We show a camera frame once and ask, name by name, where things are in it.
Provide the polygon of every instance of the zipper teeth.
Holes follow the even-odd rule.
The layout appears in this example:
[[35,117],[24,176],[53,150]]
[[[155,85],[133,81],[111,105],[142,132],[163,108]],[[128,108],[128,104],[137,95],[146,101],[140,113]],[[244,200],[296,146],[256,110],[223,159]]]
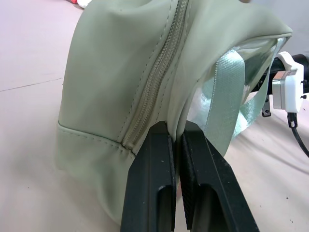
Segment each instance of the zipper teeth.
[[155,106],[161,83],[180,43],[187,5],[188,0],[179,0],[177,4],[175,17],[167,39],[150,71],[137,111],[124,137],[123,146],[126,148],[133,148],[134,143],[147,126],[147,122]]

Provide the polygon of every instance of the mint green backpack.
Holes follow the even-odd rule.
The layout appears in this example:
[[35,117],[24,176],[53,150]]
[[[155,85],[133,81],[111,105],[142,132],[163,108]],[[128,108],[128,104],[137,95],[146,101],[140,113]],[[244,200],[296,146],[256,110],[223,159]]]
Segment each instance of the mint green backpack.
[[268,81],[248,95],[291,33],[267,9],[238,0],[91,1],[68,57],[59,168],[94,186],[120,223],[148,129],[166,121],[176,141],[189,119],[224,155],[260,113]]

